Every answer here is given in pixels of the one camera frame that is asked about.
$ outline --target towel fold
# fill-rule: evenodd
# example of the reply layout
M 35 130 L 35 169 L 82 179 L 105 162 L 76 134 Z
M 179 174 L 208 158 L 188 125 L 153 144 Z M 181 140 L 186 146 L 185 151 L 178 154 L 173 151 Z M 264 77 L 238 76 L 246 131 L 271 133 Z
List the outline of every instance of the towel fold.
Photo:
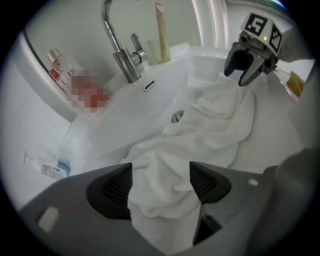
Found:
M 238 144 L 251 132 L 254 95 L 220 74 L 178 123 L 157 137 L 136 144 L 121 163 L 131 162 L 129 201 L 146 217 L 176 219 L 193 210 L 198 198 L 190 183 L 189 162 L 228 167 Z

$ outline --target bottle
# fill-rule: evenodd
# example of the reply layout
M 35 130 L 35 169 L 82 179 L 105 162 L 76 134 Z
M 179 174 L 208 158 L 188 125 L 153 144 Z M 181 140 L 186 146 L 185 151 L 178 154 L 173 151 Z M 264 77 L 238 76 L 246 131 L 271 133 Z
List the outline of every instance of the bottle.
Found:
M 106 93 L 107 90 L 98 88 L 95 79 L 86 75 L 73 57 L 61 55 L 57 48 L 51 49 L 47 56 L 52 64 L 49 74 L 59 87 L 81 112 L 89 109 L 89 113 L 98 116 L 110 103 L 110 91 Z
M 71 83 L 71 78 L 82 73 L 83 68 L 73 57 L 62 56 L 57 48 L 51 49 L 47 56 L 52 64 L 52 68 L 49 70 L 50 76 L 64 92 L 67 92 L 67 86 Z
M 35 159 L 25 152 L 22 161 L 23 164 L 31 163 L 37 171 L 55 180 L 61 180 L 70 175 L 70 167 L 57 160 L 45 159 L 40 156 Z

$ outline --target chrome faucet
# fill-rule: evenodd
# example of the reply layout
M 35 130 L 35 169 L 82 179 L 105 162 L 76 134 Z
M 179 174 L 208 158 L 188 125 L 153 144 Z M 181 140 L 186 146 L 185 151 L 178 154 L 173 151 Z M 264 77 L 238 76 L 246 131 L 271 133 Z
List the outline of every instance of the chrome faucet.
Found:
M 147 54 L 142 48 L 138 35 L 133 33 L 131 40 L 135 47 L 135 52 L 129 53 L 126 47 L 122 47 L 114 27 L 110 22 L 110 7 L 113 0 L 103 0 L 102 2 L 102 24 L 109 40 L 115 50 L 113 56 L 126 76 L 129 83 L 133 83 L 141 78 L 140 71 L 143 69 L 142 62 L 147 60 Z

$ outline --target wall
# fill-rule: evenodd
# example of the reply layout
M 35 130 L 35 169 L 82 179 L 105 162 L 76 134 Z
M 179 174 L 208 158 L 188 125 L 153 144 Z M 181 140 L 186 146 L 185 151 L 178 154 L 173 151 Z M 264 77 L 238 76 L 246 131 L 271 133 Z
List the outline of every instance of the wall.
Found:
M 114 0 L 110 19 L 122 43 L 134 50 L 130 39 L 137 33 L 144 49 L 147 40 L 158 38 L 155 2 Z M 165 9 L 169 42 L 201 45 L 198 23 L 191 0 L 158 0 Z M 27 26 L 29 40 L 46 67 L 47 52 L 57 47 L 72 55 L 88 70 L 96 71 L 104 82 L 121 72 L 101 21 L 102 0 L 55 0 L 48 3 Z
M 0 109 L 1 181 L 20 209 L 55 181 L 24 165 L 24 152 L 35 157 L 46 149 L 57 153 L 70 123 L 33 91 L 11 56 L 0 77 Z
M 293 25 L 290 24 L 284 18 L 281 18 L 280 16 L 275 15 L 274 13 L 271 13 L 269 11 L 265 11 L 256 7 L 227 3 L 227 10 L 228 10 L 229 36 L 230 36 L 229 47 L 231 47 L 233 42 L 238 41 L 239 34 L 241 32 L 240 26 L 242 25 L 247 15 L 251 12 L 260 14 L 262 16 L 272 19 L 276 23 L 276 25 L 279 27 L 281 32 L 284 32 L 293 27 Z M 291 71 L 294 71 L 303 80 L 307 79 L 313 64 L 314 64 L 314 60 L 297 60 L 292 63 L 286 63 L 280 60 L 278 62 L 279 67 L 281 67 L 288 73 L 290 73 Z

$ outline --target white sink basin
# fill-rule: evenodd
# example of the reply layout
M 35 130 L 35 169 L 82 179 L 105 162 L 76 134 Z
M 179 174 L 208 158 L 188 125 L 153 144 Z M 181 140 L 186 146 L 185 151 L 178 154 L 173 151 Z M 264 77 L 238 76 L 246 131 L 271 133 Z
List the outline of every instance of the white sink basin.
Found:
M 174 112 L 195 103 L 202 96 L 201 88 L 223 72 L 227 54 L 227 49 L 184 43 L 171 48 L 170 62 L 146 66 L 137 82 L 128 84 L 122 74 L 112 79 L 109 86 L 120 89 L 106 110 L 87 123 L 90 146 L 82 148 L 85 161 L 74 163 L 71 172 L 116 165 L 132 145 L 160 133 Z M 154 86 L 145 92 L 144 87 L 152 81 Z M 249 87 L 255 94 L 255 122 L 250 136 L 240 143 L 231 167 L 262 173 L 302 146 L 287 117 L 295 101 L 285 88 L 276 79 L 268 86 L 263 75 Z

